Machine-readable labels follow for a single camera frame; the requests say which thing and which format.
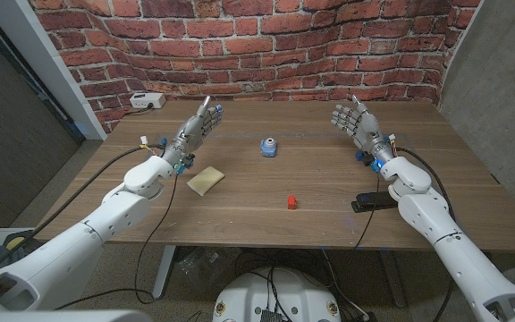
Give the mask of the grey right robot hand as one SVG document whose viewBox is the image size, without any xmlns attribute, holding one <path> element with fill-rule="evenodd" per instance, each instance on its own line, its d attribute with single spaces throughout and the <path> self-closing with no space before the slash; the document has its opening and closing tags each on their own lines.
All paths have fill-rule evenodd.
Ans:
<svg viewBox="0 0 515 322">
<path fill-rule="evenodd" d="M 353 107 L 336 105 L 332 111 L 331 124 L 344 131 L 353 143 L 366 155 L 374 158 L 377 167 L 382 167 L 395 158 L 392 146 L 386 141 L 376 117 L 355 95 Z"/>
</svg>

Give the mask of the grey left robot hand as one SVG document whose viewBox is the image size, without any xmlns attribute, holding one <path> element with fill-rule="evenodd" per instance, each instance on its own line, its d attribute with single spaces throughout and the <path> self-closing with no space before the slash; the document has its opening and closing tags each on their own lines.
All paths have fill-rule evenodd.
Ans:
<svg viewBox="0 0 515 322">
<path fill-rule="evenodd" d="M 165 148 L 163 159 L 172 168 L 189 167 L 204 138 L 221 123 L 223 109 L 220 105 L 210 106 L 210 100 L 210 96 L 204 98 L 198 111 L 179 127 L 172 143 Z"/>
</svg>

